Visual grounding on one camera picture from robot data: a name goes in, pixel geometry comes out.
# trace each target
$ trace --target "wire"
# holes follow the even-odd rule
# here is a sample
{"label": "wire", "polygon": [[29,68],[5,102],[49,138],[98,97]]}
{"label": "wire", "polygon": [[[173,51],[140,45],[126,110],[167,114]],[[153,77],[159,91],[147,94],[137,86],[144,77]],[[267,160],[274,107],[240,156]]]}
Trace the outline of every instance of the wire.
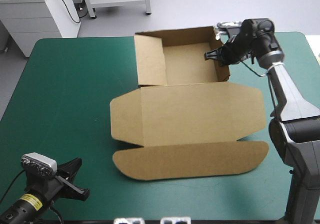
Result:
{"label": "wire", "polygon": [[88,12],[89,12],[89,10],[88,10],[88,8],[87,8],[87,11],[86,11],[85,15],[83,15],[83,16],[79,16],[79,18],[83,18],[83,17],[85,17],[85,16],[88,14]]}
{"label": "wire", "polygon": [[17,178],[22,174],[24,173],[25,170],[22,170],[21,172],[19,172],[16,177],[12,180],[12,182],[10,183],[8,189],[6,190],[6,192],[4,193],[4,195],[2,196],[1,200],[0,200],[0,204],[2,203],[2,201],[5,199],[6,195],[8,194],[10,188],[12,187],[12,185],[14,184],[14,182],[17,180]]}
{"label": "wire", "polygon": [[53,213],[55,213],[55,214],[57,215],[57,217],[58,217],[58,219],[59,219],[59,221],[60,221],[61,224],[64,224],[64,223],[65,223],[65,222],[64,222],[64,219],[63,219],[63,217],[62,217],[62,215],[61,215],[61,213],[60,213],[57,209],[54,208],[54,202],[53,202],[53,201],[51,202],[51,205],[50,205],[49,209],[50,209]]}
{"label": "wire", "polygon": [[65,5],[65,8],[67,9],[67,11],[68,11],[68,14],[69,14],[69,16],[70,16],[70,18],[73,20],[73,22],[75,22],[75,23],[80,23],[80,17],[79,17],[79,21],[75,21],[75,19],[72,17],[72,15],[71,15],[71,13],[70,13],[70,11],[69,11],[69,9],[68,9],[68,6],[66,5],[66,3],[65,3],[65,1],[64,0],[62,0],[62,2],[63,2],[63,4]]}
{"label": "wire", "polygon": [[264,77],[265,75],[263,74],[258,74],[257,72],[255,72],[252,68],[250,68],[245,62],[242,61],[242,59],[228,46],[228,45],[224,45],[224,47],[226,47],[237,59],[239,59],[239,61],[245,66],[247,67],[252,73],[254,73],[256,76],[258,77]]}
{"label": "wire", "polygon": [[269,85],[269,90],[270,90],[270,95],[271,95],[271,99],[272,99],[272,104],[273,104],[273,108],[274,108],[274,113],[275,113],[275,118],[278,119],[278,115],[277,115],[277,111],[276,111],[276,102],[275,102],[275,97],[274,97],[274,92],[273,92],[273,89],[271,87],[271,78],[270,78],[270,75],[267,74],[267,77],[268,77],[268,85]]}

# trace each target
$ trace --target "green mat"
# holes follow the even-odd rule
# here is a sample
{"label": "green mat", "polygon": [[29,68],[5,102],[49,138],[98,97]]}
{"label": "green mat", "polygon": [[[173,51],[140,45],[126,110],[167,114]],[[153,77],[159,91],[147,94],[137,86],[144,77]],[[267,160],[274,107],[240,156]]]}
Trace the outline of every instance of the green mat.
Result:
{"label": "green mat", "polygon": [[[277,33],[277,38],[293,80],[308,101],[320,106],[319,65],[304,35]],[[65,219],[282,217],[290,169],[281,162],[267,127],[245,138],[267,141],[270,152],[257,169],[243,175],[142,182],[117,170],[112,155],[130,144],[111,138],[109,102],[137,88],[135,63],[132,37],[39,41],[0,121],[1,192],[21,169],[21,155],[39,152],[58,163],[83,159],[75,184],[90,188],[91,195],[85,203],[60,199],[56,208]],[[254,68],[265,71],[258,65]],[[231,82],[263,91],[270,120],[267,79],[254,76],[241,64],[230,70]],[[23,194],[24,187],[25,177],[21,177],[1,204],[1,212]],[[56,219],[53,214],[46,217]]]}

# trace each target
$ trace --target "yellow label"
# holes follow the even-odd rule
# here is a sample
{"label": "yellow label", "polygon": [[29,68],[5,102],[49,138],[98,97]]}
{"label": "yellow label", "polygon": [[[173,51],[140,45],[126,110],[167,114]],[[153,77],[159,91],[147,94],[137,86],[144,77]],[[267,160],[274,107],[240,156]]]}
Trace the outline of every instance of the yellow label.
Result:
{"label": "yellow label", "polygon": [[40,208],[42,208],[42,202],[37,198],[35,197],[34,195],[31,195],[31,194],[24,194],[20,200],[24,200],[28,203],[30,203],[36,211],[38,211]]}

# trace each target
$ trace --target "cabinet drawer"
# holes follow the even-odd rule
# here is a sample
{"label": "cabinet drawer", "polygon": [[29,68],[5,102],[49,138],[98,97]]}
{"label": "cabinet drawer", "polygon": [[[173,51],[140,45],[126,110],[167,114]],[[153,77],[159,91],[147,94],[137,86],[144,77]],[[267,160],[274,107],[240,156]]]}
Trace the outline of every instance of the cabinet drawer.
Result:
{"label": "cabinet drawer", "polygon": [[0,3],[0,19],[51,17],[51,13],[44,1]]}
{"label": "cabinet drawer", "polygon": [[26,57],[30,56],[38,40],[43,38],[61,38],[59,32],[11,33],[11,36]]}
{"label": "cabinet drawer", "polygon": [[59,32],[53,18],[10,18],[2,22],[10,33]]}

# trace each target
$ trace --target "open cardboard box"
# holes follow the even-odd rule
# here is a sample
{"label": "open cardboard box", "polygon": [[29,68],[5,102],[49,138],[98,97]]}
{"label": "open cardboard box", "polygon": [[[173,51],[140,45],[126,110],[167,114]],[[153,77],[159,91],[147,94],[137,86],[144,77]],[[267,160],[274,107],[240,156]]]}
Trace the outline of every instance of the open cardboard box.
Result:
{"label": "open cardboard box", "polygon": [[140,32],[134,40],[140,86],[227,81],[230,76],[228,66],[204,59],[205,52],[222,46],[212,26]]}
{"label": "open cardboard box", "polygon": [[263,161],[267,143],[237,141],[265,127],[262,93],[225,82],[229,68],[205,61],[222,45],[212,27],[134,40],[141,88],[110,103],[112,137],[141,146],[115,152],[122,173],[139,180],[232,175]]}

